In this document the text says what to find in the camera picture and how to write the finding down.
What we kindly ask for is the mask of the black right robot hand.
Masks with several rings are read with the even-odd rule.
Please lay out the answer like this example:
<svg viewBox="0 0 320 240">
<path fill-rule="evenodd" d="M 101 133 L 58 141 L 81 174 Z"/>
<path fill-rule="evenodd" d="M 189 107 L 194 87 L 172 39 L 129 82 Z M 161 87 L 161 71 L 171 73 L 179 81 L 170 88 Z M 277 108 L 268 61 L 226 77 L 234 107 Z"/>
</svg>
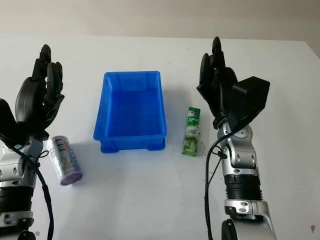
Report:
<svg viewBox="0 0 320 240">
<path fill-rule="evenodd" d="M 202 57 L 197 90 L 208 103 L 214 121 L 219 122 L 229 114 L 231 88 L 238 80 L 235 72 L 226 66 L 218 36 L 213 39 L 211 52 Z"/>
</svg>

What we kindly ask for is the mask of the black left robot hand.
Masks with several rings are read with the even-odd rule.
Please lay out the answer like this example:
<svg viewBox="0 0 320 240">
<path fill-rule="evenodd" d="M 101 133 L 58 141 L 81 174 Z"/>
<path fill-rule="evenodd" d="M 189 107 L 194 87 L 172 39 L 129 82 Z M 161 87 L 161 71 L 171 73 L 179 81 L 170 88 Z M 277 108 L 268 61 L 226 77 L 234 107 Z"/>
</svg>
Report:
<svg viewBox="0 0 320 240">
<path fill-rule="evenodd" d="M 16 121 L 25 127 L 27 135 L 46 141 L 46 132 L 56 118 L 65 98 L 63 67 L 51 60 L 51 48 L 44 44 L 35 60 L 32 76 L 26 78 L 15 101 Z"/>
</svg>

